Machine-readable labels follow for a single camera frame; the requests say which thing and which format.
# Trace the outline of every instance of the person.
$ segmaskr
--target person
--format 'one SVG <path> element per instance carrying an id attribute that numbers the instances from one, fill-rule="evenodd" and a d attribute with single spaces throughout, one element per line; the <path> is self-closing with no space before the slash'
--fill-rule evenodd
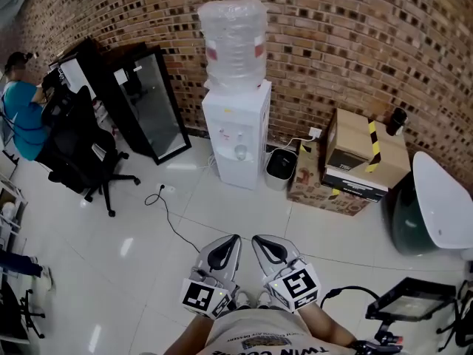
<path id="1" fill-rule="evenodd" d="M 263 291 L 256 308 L 241 291 L 236 310 L 217 320 L 196 315 L 165 355 L 345 355 L 356 338 L 315 303 L 298 310 L 300 317 L 273 304 Z"/>
<path id="2" fill-rule="evenodd" d="M 48 291 L 52 288 L 51 270 L 49 267 L 40 266 L 37 257 L 27 257 L 0 250 L 0 267 L 19 274 L 41 278 Z"/>
<path id="3" fill-rule="evenodd" d="M 3 111 L 9 125 L 13 127 L 13 141 L 20 155 L 28 160 L 41 159 L 41 150 L 47 132 L 41 122 L 43 89 L 23 81 L 27 56 L 13 53 L 5 65 L 5 84 L 2 96 Z"/>

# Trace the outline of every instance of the white t-shirt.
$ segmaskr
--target white t-shirt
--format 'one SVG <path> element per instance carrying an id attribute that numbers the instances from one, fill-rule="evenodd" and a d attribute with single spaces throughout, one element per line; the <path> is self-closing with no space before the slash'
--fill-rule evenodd
<path id="1" fill-rule="evenodd" d="M 355 350 L 315 339 L 299 316 L 246 309 L 215 321 L 199 355 L 353 355 Z"/>

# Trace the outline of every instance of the electrical outlet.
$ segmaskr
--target electrical outlet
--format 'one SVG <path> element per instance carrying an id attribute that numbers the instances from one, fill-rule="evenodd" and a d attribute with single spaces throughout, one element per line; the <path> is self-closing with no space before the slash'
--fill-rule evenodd
<path id="1" fill-rule="evenodd" d="M 322 133 L 322 129 L 317 127 L 311 127 L 309 130 L 309 135 L 313 138 L 320 138 L 320 134 Z"/>
<path id="2" fill-rule="evenodd" d="M 176 190 L 173 186 L 168 186 L 163 183 L 156 184 L 156 190 L 160 191 L 161 186 L 164 186 L 164 189 L 163 189 L 164 192 L 173 193 Z"/>

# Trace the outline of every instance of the white tile floor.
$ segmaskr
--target white tile floor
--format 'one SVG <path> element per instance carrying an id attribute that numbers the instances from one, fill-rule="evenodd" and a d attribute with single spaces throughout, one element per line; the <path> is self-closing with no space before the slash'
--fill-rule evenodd
<path id="1" fill-rule="evenodd" d="M 324 293 L 358 284 L 382 294 L 405 276 L 454 284 L 463 279 L 457 254 L 399 255 L 380 204 L 345 217 L 291 203 L 263 181 L 254 192 L 229 186 L 213 169 L 203 168 L 210 142 L 191 142 L 192 149 L 160 166 L 130 152 L 121 173 L 136 175 L 142 183 L 122 181 L 112 187 L 115 218 L 108 217 L 102 197 L 84 204 L 81 196 L 50 183 L 39 164 L 20 162 L 13 180 L 29 201 L 22 223 L 24 251 L 51 267 L 56 284 L 53 292 L 35 296 L 47 315 L 39 322 L 46 339 L 36 340 L 41 354 L 161 354 L 190 322 L 192 314 L 179 306 L 177 296 L 196 254 L 171 231 L 161 202 L 144 205 L 159 183 L 175 188 L 163 192 L 170 220 L 197 247 L 226 233 L 245 238 L 236 281 L 253 294 L 260 273 L 248 239 L 262 233 L 292 240 L 314 265 Z M 11 283 L 23 293 L 31 280 Z M 370 296 L 345 291 L 327 302 L 326 310 L 366 338 L 378 325 L 364 319 L 369 303 Z M 440 339 L 435 329 L 449 314 L 445 310 L 428 322 L 392 328 L 405 335 L 411 354 L 430 355 Z M 463 352 L 450 345 L 445 354 Z"/>

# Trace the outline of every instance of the cardboard box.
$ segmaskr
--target cardboard box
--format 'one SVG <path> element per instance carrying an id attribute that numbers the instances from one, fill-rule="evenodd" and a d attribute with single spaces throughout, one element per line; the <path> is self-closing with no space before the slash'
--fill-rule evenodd
<path id="1" fill-rule="evenodd" d="M 346 172 L 339 171 L 332 166 L 327 166 L 322 176 L 321 183 L 330 188 L 348 192 L 352 195 L 366 198 L 377 203 L 388 192 L 386 186 L 363 180 Z"/>
<path id="2" fill-rule="evenodd" d="M 296 172 L 287 198 L 297 203 L 349 216 L 354 216 L 370 204 L 364 198 L 321 185 L 319 170 L 323 168 L 324 152 L 320 152 L 319 144 L 317 142 L 301 144 Z"/>
<path id="3" fill-rule="evenodd" d="M 388 135 L 384 124 L 343 109 L 330 125 L 325 163 L 389 188 L 411 170 L 402 134 Z"/>

